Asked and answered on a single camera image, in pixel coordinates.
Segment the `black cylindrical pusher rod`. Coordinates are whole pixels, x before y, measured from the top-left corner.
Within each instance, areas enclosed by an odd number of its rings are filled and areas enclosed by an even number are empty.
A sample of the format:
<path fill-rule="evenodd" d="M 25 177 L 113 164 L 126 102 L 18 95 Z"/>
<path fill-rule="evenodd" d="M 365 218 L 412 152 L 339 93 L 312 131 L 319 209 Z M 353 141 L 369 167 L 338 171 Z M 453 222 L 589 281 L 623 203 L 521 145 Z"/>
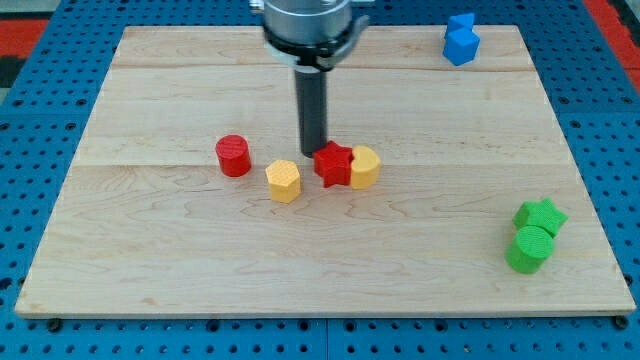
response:
<path fill-rule="evenodd" d="M 326 74 L 294 72 L 300 151 L 306 157 L 327 144 Z"/>

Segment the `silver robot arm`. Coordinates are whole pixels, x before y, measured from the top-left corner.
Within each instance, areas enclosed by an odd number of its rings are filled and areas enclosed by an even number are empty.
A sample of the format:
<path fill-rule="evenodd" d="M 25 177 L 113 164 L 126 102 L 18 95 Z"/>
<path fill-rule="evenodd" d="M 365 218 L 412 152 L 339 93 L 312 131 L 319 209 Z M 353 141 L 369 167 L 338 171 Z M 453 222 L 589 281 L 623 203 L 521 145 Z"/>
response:
<path fill-rule="evenodd" d="M 249 0 L 262 16 L 266 48 L 295 78 L 301 153 L 328 143 L 327 74 L 356 48 L 370 17 L 352 14 L 351 0 Z"/>

